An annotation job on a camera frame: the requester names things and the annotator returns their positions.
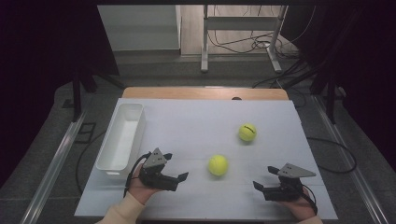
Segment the sleeve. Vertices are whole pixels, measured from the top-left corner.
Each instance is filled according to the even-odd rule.
[[[105,217],[98,224],[135,224],[144,208],[145,205],[127,192],[119,204],[114,204],[107,210]]]
[[[321,221],[320,217],[315,216],[315,217],[311,217],[309,219],[306,219],[304,221],[301,221],[297,224],[323,224],[323,222]]]

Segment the yellow-green ball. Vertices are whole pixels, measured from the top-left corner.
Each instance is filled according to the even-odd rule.
[[[222,155],[214,155],[210,158],[207,168],[212,175],[225,175],[228,170],[227,159]]]
[[[246,142],[253,141],[253,139],[256,137],[256,134],[256,127],[254,127],[254,125],[251,123],[244,123],[239,128],[239,137]]]

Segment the plastic bin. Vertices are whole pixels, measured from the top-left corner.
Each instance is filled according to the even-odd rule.
[[[118,104],[96,160],[109,178],[126,179],[137,160],[146,118],[141,104]]]

